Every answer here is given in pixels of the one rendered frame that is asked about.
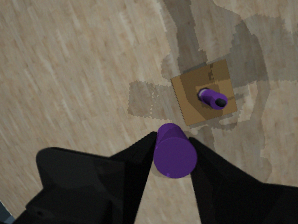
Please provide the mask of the brown square block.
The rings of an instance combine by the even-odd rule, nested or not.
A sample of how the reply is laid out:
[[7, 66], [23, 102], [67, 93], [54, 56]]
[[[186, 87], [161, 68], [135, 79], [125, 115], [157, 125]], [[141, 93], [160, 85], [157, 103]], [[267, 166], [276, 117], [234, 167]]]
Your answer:
[[[236, 112], [237, 105], [226, 58], [171, 78], [186, 126]], [[225, 94], [228, 104], [215, 110], [199, 98], [202, 89]]]

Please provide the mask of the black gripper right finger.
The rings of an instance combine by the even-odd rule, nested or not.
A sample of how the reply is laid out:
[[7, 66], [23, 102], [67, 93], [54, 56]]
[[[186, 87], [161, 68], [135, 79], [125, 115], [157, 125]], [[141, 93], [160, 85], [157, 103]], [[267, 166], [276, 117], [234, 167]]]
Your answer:
[[276, 224], [298, 217], [298, 187], [269, 184], [245, 173], [194, 137], [190, 173], [201, 224]]

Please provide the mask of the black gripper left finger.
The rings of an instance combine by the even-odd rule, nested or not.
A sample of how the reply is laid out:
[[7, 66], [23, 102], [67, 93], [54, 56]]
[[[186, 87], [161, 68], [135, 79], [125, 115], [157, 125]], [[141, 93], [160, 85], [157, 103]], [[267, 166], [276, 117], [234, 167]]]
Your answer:
[[36, 165], [47, 185], [88, 193], [112, 202], [112, 224], [135, 224], [153, 162], [157, 132], [111, 156], [59, 147], [39, 150]]

